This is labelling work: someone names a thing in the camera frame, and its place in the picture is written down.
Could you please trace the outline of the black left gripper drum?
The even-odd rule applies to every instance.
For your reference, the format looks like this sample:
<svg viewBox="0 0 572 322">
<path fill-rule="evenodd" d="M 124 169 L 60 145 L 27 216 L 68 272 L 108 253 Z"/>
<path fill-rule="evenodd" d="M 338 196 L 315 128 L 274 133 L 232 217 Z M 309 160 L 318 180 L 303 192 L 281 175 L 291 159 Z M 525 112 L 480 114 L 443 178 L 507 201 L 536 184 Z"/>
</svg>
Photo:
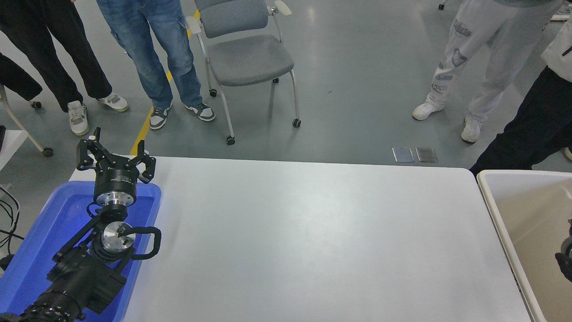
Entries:
<svg viewBox="0 0 572 322">
<path fill-rule="evenodd" d="M 124 192 L 136 196 L 138 169 L 125 168 L 126 163 L 128 161 L 111 161 L 109 158 L 97 162 L 94 196 L 108 192 Z"/>
</svg>

